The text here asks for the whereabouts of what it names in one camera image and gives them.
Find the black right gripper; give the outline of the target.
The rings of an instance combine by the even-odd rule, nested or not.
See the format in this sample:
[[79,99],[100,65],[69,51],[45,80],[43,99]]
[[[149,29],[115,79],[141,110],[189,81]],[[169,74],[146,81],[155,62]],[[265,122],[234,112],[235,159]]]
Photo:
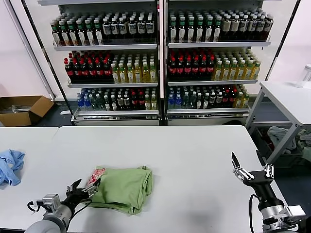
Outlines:
[[256,155],[264,171],[251,171],[249,173],[241,167],[235,153],[232,152],[233,173],[239,180],[244,181],[246,186],[253,188],[255,194],[260,198],[258,204],[259,211],[267,207],[283,206],[283,201],[276,197],[271,187],[271,183],[274,180],[274,165],[268,164],[265,157],[261,156],[258,150],[256,150]]

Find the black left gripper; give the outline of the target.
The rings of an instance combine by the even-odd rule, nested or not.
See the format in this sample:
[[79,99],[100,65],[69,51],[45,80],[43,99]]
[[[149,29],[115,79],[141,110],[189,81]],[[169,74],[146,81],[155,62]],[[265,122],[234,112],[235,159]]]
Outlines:
[[65,205],[69,208],[76,208],[83,200],[88,199],[89,196],[93,196],[98,191],[98,187],[101,183],[101,179],[97,179],[81,190],[78,188],[81,181],[82,179],[78,179],[67,186]]

